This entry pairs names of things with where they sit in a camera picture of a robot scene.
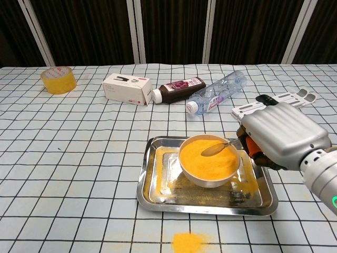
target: metal tray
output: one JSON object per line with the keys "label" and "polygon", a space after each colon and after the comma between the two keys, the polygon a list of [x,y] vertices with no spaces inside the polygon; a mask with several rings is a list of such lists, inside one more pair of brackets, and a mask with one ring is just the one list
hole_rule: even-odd
{"label": "metal tray", "polygon": [[278,199],[268,170],[252,163],[239,150],[241,164],[226,184],[207,189],[182,173],[178,151],[185,137],[155,137],[148,141],[137,186],[137,199],[152,211],[209,213],[216,215],[272,214]]}

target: curtain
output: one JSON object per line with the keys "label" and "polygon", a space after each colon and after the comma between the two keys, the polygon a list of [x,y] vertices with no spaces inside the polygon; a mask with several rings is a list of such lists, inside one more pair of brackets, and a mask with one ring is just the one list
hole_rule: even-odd
{"label": "curtain", "polygon": [[207,0],[141,0],[148,63],[201,63]]}
{"label": "curtain", "polygon": [[317,2],[293,63],[337,63],[336,0],[320,0]]}
{"label": "curtain", "polygon": [[281,63],[303,0],[216,1],[210,63]]}
{"label": "curtain", "polygon": [[18,1],[0,1],[0,67],[45,66]]}
{"label": "curtain", "polygon": [[56,65],[133,64],[126,0],[31,0]]}

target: white ceramic bowl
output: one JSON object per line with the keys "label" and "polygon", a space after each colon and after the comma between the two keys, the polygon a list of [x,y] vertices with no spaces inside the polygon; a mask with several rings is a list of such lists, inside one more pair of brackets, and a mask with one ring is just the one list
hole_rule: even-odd
{"label": "white ceramic bowl", "polygon": [[[225,143],[228,142],[228,140],[226,140],[224,138],[221,138],[221,137],[218,137],[218,136],[215,136],[215,135],[210,135],[210,134],[196,135],[196,136],[188,138],[187,140],[185,140],[181,144],[180,149],[179,149],[179,158],[180,158],[180,154],[181,154],[181,151],[183,150],[183,148],[186,145],[188,145],[189,143],[191,143],[193,141],[196,141],[196,140],[220,140],[220,141],[223,141]],[[240,166],[240,155],[239,155],[237,149],[234,146],[230,146],[228,148],[232,150],[232,152],[236,155],[236,159],[237,159],[236,160],[237,167],[236,167],[236,169],[234,170],[234,172],[230,176],[228,176],[226,178],[223,178],[223,179],[219,179],[219,180],[205,180],[205,179],[201,179],[201,178],[198,178],[198,177],[190,174],[188,171],[186,171],[185,168],[184,168],[184,166],[180,162],[180,165],[181,165],[181,168],[183,170],[184,175],[190,181],[192,181],[193,183],[195,183],[197,186],[201,186],[201,187],[205,187],[205,188],[215,188],[215,187],[219,187],[219,186],[225,184],[227,181],[229,181],[236,174],[236,171],[238,170],[238,168]]]}

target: packing tape roll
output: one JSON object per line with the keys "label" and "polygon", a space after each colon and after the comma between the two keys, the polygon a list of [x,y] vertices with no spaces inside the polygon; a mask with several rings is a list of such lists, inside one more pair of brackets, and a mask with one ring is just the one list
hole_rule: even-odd
{"label": "packing tape roll", "polygon": [[76,80],[70,67],[52,67],[41,73],[41,79],[51,94],[63,94],[76,87]]}

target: white tablecloth with grid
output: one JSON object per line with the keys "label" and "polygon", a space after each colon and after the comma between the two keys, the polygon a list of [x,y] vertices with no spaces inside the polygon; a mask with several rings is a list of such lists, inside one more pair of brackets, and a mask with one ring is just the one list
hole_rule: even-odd
{"label": "white tablecloth with grid", "polygon": [[[233,138],[231,109],[258,94],[318,93],[301,110],[337,144],[337,65],[77,66],[77,87],[64,95],[45,91],[45,69],[0,69],[0,252],[172,252],[173,235],[189,231],[207,234],[206,252],[337,252],[337,217],[299,172],[270,171],[279,207],[262,218],[149,212],[135,196],[148,139]],[[155,88],[196,75],[211,84],[233,70],[252,82],[200,118],[185,101],[121,104],[101,86],[111,73],[149,77]]]}

